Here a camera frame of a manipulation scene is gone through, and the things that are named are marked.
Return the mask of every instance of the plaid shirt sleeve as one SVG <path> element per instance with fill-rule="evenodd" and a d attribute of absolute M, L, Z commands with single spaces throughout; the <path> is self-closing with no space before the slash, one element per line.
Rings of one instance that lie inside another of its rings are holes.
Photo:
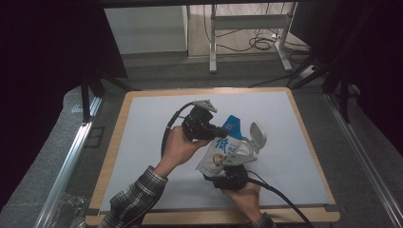
<path fill-rule="evenodd" d="M 249 224 L 248 228 L 276 228 L 276 224 L 272 221 L 267 213 L 263 213 L 261 219 L 255 223 Z"/>
<path fill-rule="evenodd" d="M 160 199 L 167 182 L 154 173 L 152 166 L 148 166 L 136 182 L 110 200 L 111 209 L 99 227 L 140 226 L 145 213 Z"/>

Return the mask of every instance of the person's left hand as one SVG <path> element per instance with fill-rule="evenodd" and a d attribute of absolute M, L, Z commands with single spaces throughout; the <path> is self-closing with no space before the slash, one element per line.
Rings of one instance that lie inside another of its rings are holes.
<path fill-rule="evenodd" d="M 181 126 L 173 127 L 166 140 L 163 158 L 154 172 L 160 177 L 166 178 L 176 166 L 189 161 L 199 148 L 210 142 L 207 140 L 191 142 L 185 137 Z"/>

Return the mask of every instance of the white board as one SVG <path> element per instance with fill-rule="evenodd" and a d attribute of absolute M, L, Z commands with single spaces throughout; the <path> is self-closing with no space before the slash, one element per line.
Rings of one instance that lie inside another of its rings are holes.
<path fill-rule="evenodd" d="M 240 131 L 249 139 L 250 124 L 259 122 L 262 125 L 267 133 L 267 143 L 260 150 L 258 160 L 247 163 L 246 169 L 258 173 L 294 204 L 330 202 L 286 92 L 138 97 L 133 99 L 129 109 L 101 213 L 110 210 L 110 199 L 134 182 L 148 165 L 157 165 L 167 123 L 182 106 L 197 100 L 210 100 L 218 109 L 218 113 L 213 113 L 211 124 L 221 126 L 229 115 L 240 118 Z M 192 107 L 185 109 L 182 116 Z M 181 123 L 179 118 L 174 125 Z M 195 170 L 207 148 L 208 145 L 201 148 L 189 162 L 171 173 L 163 195 L 153 209 L 233 207 L 220 189 L 214 188 L 212 182 Z M 260 191 L 261 206 L 286 204 L 276 194 L 265 189 Z"/>

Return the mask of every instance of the blue and white package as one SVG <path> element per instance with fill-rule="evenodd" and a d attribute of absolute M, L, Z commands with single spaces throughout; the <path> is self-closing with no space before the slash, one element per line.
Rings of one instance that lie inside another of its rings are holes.
<path fill-rule="evenodd" d="M 217 176 L 221 172 L 222 163 L 227 155 L 235 153 L 241 144 L 240 119 L 233 115 L 229 116 L 222 129 L 228 131 L 227 137 L 214 139 L 196 167 L 209 178 Z"/>

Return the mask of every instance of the wooden frame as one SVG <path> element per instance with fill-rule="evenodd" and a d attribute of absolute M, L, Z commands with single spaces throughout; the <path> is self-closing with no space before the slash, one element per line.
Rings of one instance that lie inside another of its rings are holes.
<path fill-rule="evenodd" d="M 153 97 L 153 96 L 178 96 L 178 95 L 197 95 L 197 94 L 225 94 L 225 93 L 253 93 L 253 92 L 273 92 L 285 91 L 290 99 L 290 103 L 297 116 L 305 140 L 310 148 L 312 157 L 317 167 L 317 171 L 323 181 L 326 192 L 328 193 L 330 204 L 336 204 L 328 182 L 323 174 L 323 170 L 317 159 L 317 154 L 311 143 L 308 132 L 300 117 L 297 104 L 291 93 L 286 87 L 264 87 L 264 88 L 212 88 L 212 89 L 177 89 L 177 90 L 150 90 L 128 92 L 125 96 L 121 112 L 116 123 L 109 148 L 106 152 L 103 168 L 101 170 L 97 185 L 95 187 L 89 211 L 98 212 L 104 194 L 106 192 L 113 166 L 119 151 L 121 138 L 125 130 L 125 123 L 128 117 L 129 108 L 134 97 Z M 338 221 L 340 213 L 338 211 L 327 211 L 324 206 L 299 208 L 301 212 L 312 222 Z M 302 218 L 292 208 L 270 208 L 261 209 L 267 212 L 274 222 L 303 222 Z M 99 225 L 105 215 L 87 215 L 86 224 Z M 248 220 L 236 210 L 208 210 L 208 211 L 173 211 L 173 212 L 149 212 L 144 218 L 143 225 L 185 225 L 185 224 L 240 224 L 247 223 Z"/>

